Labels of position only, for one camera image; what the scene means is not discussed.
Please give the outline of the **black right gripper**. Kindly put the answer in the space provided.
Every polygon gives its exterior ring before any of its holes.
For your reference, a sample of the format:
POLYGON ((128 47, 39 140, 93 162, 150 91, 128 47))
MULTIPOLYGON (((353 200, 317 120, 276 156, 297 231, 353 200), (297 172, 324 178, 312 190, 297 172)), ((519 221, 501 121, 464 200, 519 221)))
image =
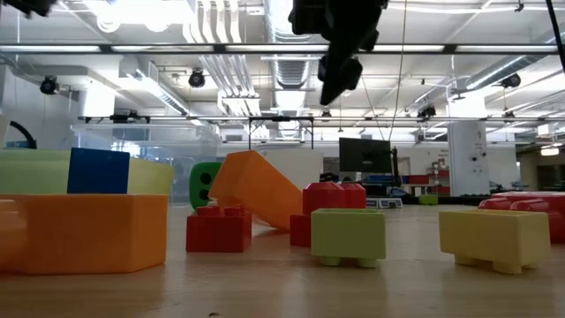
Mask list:
POLYGON ((328 41, 326 79, 320 104, 329 105, 346 91, 341 72, 359 50, 373 51, 389 0, 292 0, 288 16, 295 35, 318 34, 328 41))

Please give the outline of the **red double brick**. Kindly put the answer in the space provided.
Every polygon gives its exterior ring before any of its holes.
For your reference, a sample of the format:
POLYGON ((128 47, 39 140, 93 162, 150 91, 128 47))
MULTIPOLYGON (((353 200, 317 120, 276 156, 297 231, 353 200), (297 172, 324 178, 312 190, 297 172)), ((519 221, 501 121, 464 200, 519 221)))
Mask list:
POLYGON ((302 212, 290 217, 290 244, 311 246, 311 214, 320 208, 366 208, 366 191, 357 183, 311 183, 303 189, 302 212))
POLYGON ((506 192, 479 203, 480 209, 543 212, 552 244, 565 244, 565 192, 506 192))

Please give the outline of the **long orange brick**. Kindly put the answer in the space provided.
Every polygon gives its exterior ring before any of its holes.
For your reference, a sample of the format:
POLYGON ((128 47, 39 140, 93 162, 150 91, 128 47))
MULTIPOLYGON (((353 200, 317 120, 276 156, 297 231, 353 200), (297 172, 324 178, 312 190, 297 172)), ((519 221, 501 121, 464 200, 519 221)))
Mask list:
POLYGON ((302 212, 302 191, 255 150, 228 154, 208 196, 223 208, 241 205, 286 231, 290 217, 302 212))

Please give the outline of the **yellow small brick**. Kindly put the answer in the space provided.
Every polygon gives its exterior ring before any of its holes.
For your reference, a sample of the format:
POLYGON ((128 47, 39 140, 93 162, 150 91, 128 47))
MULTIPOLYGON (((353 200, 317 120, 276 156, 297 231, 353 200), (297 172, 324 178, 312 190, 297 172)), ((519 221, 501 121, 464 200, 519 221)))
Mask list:
POLYGON ((517 275, 551 254, 548 215, 512 210, 441 211, 440 248, 455 263, 489 262, 495 271, 517 275))

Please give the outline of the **blue brick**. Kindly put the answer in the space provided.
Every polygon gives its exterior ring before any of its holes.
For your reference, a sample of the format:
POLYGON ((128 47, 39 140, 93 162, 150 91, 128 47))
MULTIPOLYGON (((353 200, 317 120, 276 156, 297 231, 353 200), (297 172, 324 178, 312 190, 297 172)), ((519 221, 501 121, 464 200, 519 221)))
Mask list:
POLYGON ((130 154, 91 148, 71 150, 67 193, 128 192, 130 154))

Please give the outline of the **black computer monitor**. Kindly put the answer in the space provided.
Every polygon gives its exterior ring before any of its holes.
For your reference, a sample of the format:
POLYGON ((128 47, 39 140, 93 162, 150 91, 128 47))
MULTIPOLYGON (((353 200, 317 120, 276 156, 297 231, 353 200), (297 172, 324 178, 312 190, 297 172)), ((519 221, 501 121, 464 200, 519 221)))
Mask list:
POLYGON ((340 138, 339 164, 342 172, 392 173, 390 142, 340 138))

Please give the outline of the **translucent white cup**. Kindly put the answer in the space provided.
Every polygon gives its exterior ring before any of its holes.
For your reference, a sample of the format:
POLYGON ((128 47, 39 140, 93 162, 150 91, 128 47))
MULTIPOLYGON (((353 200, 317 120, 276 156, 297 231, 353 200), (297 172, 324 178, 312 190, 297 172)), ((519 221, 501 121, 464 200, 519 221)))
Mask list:
POLYGON ((320 181, 323 154, 304 148, 261 150, 260 154, 300 190, 320 181))

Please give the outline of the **black overhead crossbar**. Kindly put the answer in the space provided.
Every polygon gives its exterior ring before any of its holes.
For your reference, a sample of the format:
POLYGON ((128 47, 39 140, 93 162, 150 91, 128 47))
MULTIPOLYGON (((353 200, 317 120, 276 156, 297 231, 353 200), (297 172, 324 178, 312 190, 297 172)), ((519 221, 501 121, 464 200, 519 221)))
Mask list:
MULTIPOLYGON (((327 44, 0 44, 0 53, 18 55, 322 55, 327 44)), ((544 55, 559 53, 554 44, 377 44, 371 55, 544 55)))

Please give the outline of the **white round pillar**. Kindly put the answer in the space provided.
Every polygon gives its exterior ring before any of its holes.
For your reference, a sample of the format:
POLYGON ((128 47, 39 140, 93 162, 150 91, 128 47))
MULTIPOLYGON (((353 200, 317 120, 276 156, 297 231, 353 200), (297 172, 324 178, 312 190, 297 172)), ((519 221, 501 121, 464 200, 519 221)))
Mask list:
POLYGON ((448 99, 447 114, 450 195, 489 194, 484 94, 448 99))

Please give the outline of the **light green small brick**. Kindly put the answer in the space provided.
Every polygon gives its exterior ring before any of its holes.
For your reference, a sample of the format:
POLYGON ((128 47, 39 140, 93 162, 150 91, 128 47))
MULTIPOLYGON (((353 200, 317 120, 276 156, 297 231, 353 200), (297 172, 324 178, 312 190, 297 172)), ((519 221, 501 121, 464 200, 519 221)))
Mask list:
POLYGON ((387 256, 386 218, 376 209, 320 208, 311 214, 311 251, 321 264, 351 259, 373 269, 387 256))

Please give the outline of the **green foam die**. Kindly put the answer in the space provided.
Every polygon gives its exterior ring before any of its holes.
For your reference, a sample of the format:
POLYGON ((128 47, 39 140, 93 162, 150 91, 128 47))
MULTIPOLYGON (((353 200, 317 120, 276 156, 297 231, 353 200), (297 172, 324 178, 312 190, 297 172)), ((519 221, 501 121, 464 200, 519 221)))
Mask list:
POLYGON ((209 191, 222 164, 220 162, 196 163, 189 176, 189 199, 194 210, 206 206, 209 191))

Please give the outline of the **clear plastic bin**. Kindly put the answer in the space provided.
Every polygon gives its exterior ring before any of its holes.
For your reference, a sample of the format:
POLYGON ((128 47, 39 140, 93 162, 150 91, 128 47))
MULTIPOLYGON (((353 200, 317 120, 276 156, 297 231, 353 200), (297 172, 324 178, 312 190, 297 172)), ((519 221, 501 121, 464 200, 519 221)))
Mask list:
POLYGON ((200 162, 213 162, 221 138, 209 126, 190 122, 161 124, 76 124, 72 131, 78 148, 127 152, 132 157, 173 167, 170 201, 190 203, 189 177, 200 162))

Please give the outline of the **small red brick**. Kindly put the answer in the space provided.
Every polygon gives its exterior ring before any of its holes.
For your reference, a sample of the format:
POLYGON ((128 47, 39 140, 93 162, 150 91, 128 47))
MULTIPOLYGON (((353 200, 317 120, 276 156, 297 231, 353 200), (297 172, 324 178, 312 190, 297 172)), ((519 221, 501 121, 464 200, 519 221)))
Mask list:
POLYGON ((252 214, 241 206, 197 208, 186 221, 188 253, 242 253, 252 243, 252 214))

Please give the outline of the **angled orange brick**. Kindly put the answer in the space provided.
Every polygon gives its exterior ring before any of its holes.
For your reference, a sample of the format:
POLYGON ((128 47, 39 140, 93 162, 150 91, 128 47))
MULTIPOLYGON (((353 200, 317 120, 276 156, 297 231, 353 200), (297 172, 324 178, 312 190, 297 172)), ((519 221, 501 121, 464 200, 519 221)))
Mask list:
POLYGON ((0 235, 0 271, 130 273, 166 260, 168 197, 13 194, 24 232, 0 235))

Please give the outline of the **yellow translucent tray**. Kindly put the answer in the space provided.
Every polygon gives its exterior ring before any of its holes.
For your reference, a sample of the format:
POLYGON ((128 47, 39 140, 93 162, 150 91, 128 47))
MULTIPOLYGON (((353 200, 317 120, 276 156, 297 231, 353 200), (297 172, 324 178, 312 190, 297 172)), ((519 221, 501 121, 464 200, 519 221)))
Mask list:
MULTIPOLYGON (((71 150, 0 150, 0 194, 67 194, 71 150)), ((173 168, 130 156, 128 192, 169 196, 173 168)))

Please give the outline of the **silver ventilation duct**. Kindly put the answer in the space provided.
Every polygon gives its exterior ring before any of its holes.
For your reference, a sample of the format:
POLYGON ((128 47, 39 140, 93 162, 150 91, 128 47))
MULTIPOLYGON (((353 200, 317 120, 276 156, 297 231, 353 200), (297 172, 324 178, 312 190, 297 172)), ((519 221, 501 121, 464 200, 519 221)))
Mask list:
MULTIPOLYGON (((323 42, 316 34, 296 35, 289 22, 293 0, 263 0, 267 41, 273 43, 323 42)), ((279 60, 272 64, 275 81, 281 88, 301 88, 310 77, 311 63, 306 61, 279 60)))

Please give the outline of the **black background frame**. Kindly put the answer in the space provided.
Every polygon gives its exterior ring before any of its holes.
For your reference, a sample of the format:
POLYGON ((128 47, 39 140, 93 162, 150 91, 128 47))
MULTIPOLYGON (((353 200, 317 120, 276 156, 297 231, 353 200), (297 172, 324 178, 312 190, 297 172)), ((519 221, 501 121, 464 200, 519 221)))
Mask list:
MULTIPOLYGON (((315 116, 109 116, 80 117, 76 124, 161 124, 190 122, 209 126, 221 143, 296 145, 310 148, 340 138, 384 140, 396 145, 441 144, 449 117, 315 116)), ((565 111, 539 117, 487 116, 486 139, 493 144, 552 144, 565 135, 565 111)))

